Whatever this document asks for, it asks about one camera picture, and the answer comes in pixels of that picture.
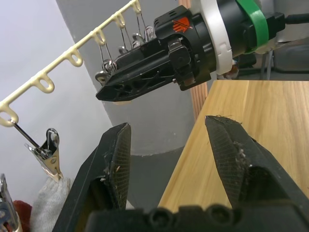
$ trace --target wooden table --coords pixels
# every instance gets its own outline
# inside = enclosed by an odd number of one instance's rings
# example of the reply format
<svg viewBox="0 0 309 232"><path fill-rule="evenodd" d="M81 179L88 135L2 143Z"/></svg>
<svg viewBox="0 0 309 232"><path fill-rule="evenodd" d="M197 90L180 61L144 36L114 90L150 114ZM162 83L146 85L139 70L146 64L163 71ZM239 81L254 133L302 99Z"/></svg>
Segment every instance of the wooden table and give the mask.
<svg viewBox="0 0 309 232"><path fill-rule="evenodd" d="M230 206L216 170L206 115L241 122L309 197L309 82L215 81L159 206Z"/></svg>

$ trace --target gray cloth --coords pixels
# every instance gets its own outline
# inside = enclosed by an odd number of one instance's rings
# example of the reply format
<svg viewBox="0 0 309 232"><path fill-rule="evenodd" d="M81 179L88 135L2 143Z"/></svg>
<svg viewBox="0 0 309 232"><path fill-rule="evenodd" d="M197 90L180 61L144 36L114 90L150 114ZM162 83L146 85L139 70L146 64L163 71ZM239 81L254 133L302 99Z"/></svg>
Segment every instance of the gray cloth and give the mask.
<svg viewBox="0 0 309 232"><path fill-rule="evenodd" d="M32 232L53 230L71 186L72 181L69 178L60 179L58 183L51 178L47 179L32 206L30 217Z"/></svg>

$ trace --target clip hanger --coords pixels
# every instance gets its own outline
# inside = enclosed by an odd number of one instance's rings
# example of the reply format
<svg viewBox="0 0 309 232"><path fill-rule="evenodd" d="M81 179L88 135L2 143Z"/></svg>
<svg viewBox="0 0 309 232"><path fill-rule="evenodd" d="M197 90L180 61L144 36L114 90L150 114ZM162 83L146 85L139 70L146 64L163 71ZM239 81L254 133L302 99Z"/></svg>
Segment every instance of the clip hanger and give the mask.
<svg viewBox="0 0 309 232"><path fill-rule="evenodd" d="M22 232L21 223L9 194L4 174L0 176L0 231Z"/></svg>
<svg viewBox="0 0 309 232"><path fill-rule="evenodd" d="M14 127L34 146L31 147L25 144L26 148L31 151L38 162L41 164L43 170L56 182L63 178L59 165L59 134L53 129L49 128L46 132L46 141L42 146L39 146L20 126L13 120L10 122Z"/></svg>

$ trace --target white ring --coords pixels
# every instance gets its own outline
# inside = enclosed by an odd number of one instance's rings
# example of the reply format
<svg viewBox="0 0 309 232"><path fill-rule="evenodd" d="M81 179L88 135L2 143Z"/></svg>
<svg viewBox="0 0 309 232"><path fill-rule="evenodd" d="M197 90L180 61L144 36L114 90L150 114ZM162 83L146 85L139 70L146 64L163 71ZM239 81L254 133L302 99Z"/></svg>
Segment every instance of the white ring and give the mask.
<svg viewBox="0 0 309 232"><path fill-rule="evenodd" d="M192 14L200 13L204 19L216 54L217 74L231 71L232 48L217 0L192 0L190 11Z"/></svg>

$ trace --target green band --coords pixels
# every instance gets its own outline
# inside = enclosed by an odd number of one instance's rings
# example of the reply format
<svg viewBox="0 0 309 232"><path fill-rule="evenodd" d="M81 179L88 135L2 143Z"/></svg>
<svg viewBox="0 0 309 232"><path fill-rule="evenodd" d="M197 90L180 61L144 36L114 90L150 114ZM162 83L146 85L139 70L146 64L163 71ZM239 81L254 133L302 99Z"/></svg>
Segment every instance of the green band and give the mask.
<svg viewBox="0 0 309 232"><path fill-rule="evenodd" d="M246 53L252 53L258 47L266 44L269 40L267 21L260 8L254 2L254 0L237 0L237 2L243 8L243 10L248 14L255 28L256 48L246 52Z"/></svg>

